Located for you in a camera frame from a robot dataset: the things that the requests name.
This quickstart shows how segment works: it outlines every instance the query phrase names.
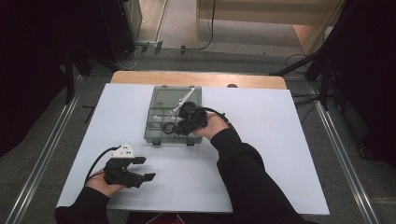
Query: table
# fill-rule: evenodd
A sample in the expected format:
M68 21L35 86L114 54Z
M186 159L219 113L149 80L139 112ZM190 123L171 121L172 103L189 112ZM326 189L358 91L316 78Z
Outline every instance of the table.
M239 88L212 87L225 87L230 82ZM241 138L262 154L268 174L284 190L296 211L329 214L283 78L216 73L114 74L96 107L58 206L73 203L92 162L102 151L116 144L130 143L136 156L147 157L144 165L133 165L132 172L157 175L140 189L123 189L110 200L107 208L145 212L232 212L226 188L217 172L217 151L206 139L193 147L174 144L155 147L143 139L154 86L142 84L149 83L202 84L203 105L226 112ZM275 89L248 88L249 85ZM251 119L241 119L244 118L241 112ZM105 163L106 159L100 160L95 170Z
M343 4L344 0L217 0L215 20L293 24L304 53L309 55L319 47L327 28L335 24ZM199 20L212 19L213 0L197 0L196 8L198 49Z

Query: person's left hand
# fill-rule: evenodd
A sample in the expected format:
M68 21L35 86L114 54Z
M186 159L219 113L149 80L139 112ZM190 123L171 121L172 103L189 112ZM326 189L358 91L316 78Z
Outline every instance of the person's left hand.
M93 174L85 186L96 189L109 198L121 189L125 188L123 185L108 185L105 181L105 173L103 169Z

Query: person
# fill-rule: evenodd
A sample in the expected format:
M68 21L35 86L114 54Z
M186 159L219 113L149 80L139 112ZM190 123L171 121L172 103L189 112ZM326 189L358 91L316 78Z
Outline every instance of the person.
M237 134L213 113L207 113L207 126L194 134L207 138L219 153L219 174L229 193L233 213L151 214L132 212L127 223L288 223L305 222L297 214L275 181L265 172L259 152L241 142ZM108 223L106 205L123 186L108 185L99 172L87 182L76 201L58 207L55 218L65 223Z

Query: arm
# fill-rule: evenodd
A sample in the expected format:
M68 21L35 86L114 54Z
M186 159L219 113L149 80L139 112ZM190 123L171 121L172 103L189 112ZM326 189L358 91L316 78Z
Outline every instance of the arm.
M240 142L221 118L208 115L206 128L195 131L219 152L218 168L230 195L235 223L304 223L265 172L262 157Z
M92 175L76 201L69 207L58 207L55 218L58 224L108 223L106 206L111 196L123 189L122 185L108 185L103 171Z

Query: red fabric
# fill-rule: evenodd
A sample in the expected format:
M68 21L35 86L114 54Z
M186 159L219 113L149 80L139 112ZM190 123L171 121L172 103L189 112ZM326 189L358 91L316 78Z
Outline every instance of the red fabric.
M176 213L162 213L148 224L184 224Z

